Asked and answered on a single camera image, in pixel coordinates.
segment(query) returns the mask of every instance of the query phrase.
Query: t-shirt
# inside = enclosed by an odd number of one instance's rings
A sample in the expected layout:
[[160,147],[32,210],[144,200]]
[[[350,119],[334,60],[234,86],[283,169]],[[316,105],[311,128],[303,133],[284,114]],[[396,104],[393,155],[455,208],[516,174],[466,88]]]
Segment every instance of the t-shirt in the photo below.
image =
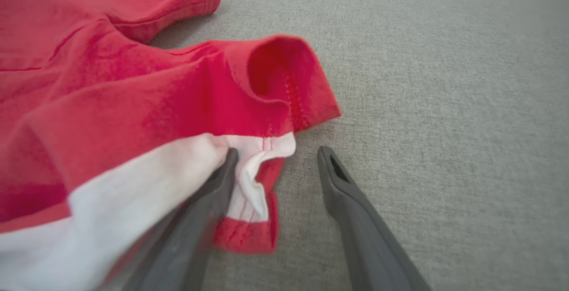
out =
[[239,151],[216,246],[276,246],[294,134],[339,116],[295,36],[146,43],[221,0],[0,0],[0,289],[88,291]]

